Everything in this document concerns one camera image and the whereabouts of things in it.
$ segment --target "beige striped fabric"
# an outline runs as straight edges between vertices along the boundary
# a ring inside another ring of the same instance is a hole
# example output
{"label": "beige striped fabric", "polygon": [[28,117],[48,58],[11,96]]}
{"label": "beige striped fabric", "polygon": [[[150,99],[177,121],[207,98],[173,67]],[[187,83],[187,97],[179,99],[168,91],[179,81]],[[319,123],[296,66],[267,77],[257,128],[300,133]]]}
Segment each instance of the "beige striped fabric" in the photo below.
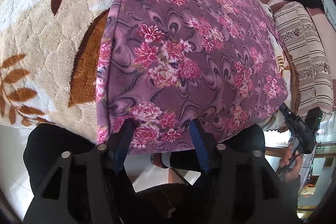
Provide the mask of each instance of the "beige striped fabric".
{"label": "beige striped fabric", "polygon": [[319,106],[323,121],[331,117],[333,88],[325,50],[315,25],[302,4],[290,2],[274,13],[274,20],[299,73],[301,101],[298,115]]}

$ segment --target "silver screw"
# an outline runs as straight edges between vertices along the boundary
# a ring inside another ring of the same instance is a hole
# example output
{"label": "silver screw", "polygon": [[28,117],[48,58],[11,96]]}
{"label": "silver screw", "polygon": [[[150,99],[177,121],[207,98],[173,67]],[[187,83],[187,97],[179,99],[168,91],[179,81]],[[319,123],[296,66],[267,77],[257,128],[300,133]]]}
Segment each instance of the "silver screw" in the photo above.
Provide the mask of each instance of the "silver screw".
{"label": "silver screw", "polygon": [[102,143],[102,144],[100,144],[100,145],[97,146],[97,149],[98,149],[99,151],[103,151],[103,150],[105,150],[106,148],[107,148],[107,146],[106,146],[106,144],[104,144],[104,143]]}
{"label": "silver screw", "polygon": [[62,158],[66,159],[70,156],[70,152],[69,151],[65,151],[62,153]]}
{"label": "silver screw", "polygon": [[219,143],[219,144],[217,145],[217,149],[218,149],[218,150],[225,150],[225,149],[226,149],[226,145],[223,144],[223,143]]}
{"label": "silver screw", "polygon": [[253,151],[253,155],[255,155],[256,157],[260,158],[263,154],[259,150],[254,150]]}

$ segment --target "tile floor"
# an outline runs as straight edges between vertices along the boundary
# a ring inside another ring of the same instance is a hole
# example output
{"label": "tile floor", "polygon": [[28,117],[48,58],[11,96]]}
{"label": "tile floor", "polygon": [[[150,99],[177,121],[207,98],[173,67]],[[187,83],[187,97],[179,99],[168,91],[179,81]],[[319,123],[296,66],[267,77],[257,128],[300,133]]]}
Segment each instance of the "tile floor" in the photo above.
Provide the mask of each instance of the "tile floor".
{"label": "tile floor", "polygon": [[[335,17],[335,4],[332,0],[325,1]],[[20,219],[23,219],[33,198],[22,159],[29,132],[0,125],[0,187]],[[279,158],[267,157],[267,160],[275,168]],[[150,155],[128,156],[125,167],[136,191],[168,182],[168,171],[151,165]]]}

